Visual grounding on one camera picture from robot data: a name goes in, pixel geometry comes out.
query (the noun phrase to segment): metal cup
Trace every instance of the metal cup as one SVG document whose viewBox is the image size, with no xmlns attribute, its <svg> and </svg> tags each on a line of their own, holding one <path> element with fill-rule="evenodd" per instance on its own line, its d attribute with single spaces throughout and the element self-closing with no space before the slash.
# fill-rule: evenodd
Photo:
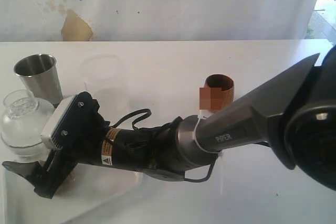
<svg viewBox="0 0 336 224">
<path fill-rule="evenodd" d="M 15 64 L 14 72 L 35 97 L 45 99 L 54 106 L 63 99 L 56 59 L 53 56 L 46 54 L 28 56 Z"/>
</svg>

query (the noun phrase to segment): robotic arm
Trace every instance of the robotic arm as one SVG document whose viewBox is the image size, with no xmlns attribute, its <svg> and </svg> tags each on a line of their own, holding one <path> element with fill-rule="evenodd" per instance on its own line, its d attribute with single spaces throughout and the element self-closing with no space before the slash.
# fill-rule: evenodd
<svg viewBox="0 0 336 224">
<path fill-rule="evenodd" d="M 28 180 L 38 195 L 52 198 L 78 163 L 203 182 L 221 150 L 263 142 L 288 169 L 298 165 L 336 190 L 336 48 L 319 67 L 314 66 L 317 58 L 300 61 L 205 120 L 178 117 L 154 128 L 135 126 L 150 116 L 148 109 L 109 126 L 98 113 L 98 102 L 80 93 L 64 99 L 46 124 L 41 136 L 51 151 L 43 165 L 3 165 Z M 133 130 L 118 128 L 138 114 L 143 115 L 133 121 Z M 186 171 L 206 165 L 204 178 L 185 178 Z"/>
</svg>

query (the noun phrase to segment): white tray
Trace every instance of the white tray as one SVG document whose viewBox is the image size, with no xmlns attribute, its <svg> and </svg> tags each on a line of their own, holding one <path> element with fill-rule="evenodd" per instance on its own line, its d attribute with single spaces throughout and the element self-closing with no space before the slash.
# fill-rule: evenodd
<svg viewBox="0 0 336 224">
<path fill-rule="evenodd" d="M 141 181 L 141 173 L 79 164 L 53 199 L 45 199 L 34 193 L 29 182 L 5 170 L 5 223 L 69 221 L 104 202 L 122 197 Z"/>
</svg>

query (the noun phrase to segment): white tabletop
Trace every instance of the white tabletop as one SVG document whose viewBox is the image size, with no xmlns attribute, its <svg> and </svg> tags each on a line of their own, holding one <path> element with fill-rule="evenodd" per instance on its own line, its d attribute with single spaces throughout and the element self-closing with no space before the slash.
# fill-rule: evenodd
<svg viewBox="0 0 336 224">
<path fill-rule="evenodd" d="M 78 69 L 83 60 L 113 54 L 127 66 L 132 109 L 152 110 L 140 126 L 157 126 L 197 114 L 198 88 L 212 73 L 233 78 L 237 99 L 309 55 L 323 58 L 330 48 L 327 40 L 0 43 L 0 99 L 24 87 L 13 66 L 26 56 L 55 56 L 69 95 L 84 90 Z M 0 161 L 11 158 L 0 143 Z M 71 223 L 334 223 L 335 204 L 335 192 L 298 168 L 287 170 L 271 150 L 249 145 L 226 150 L 206 183 L 145 177 L 135 191 Z"/>
</svg>

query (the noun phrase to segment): transparent container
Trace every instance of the transparent container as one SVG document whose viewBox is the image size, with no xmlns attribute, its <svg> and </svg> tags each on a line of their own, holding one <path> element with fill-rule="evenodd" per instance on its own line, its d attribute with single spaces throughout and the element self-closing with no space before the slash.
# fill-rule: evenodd
<svg viewBox="0 0 336 224">
<path fill-rule="evenodd" d="M 6 110 L 1 117 L 1 139 L 15 154 L 30 157 L 47 149 L 40 134 L 54 112 L 54 106 L 35 98 L 29 90 L 17 90 L 4 99 Z"/>
<path fill-rule="evenodd" d="M 97 99 L 99 113 L 112 123 L 130 112 L 123 61 L 115 55 L 99 55 L 81 64 L 85 89 Z"/>
</svg>

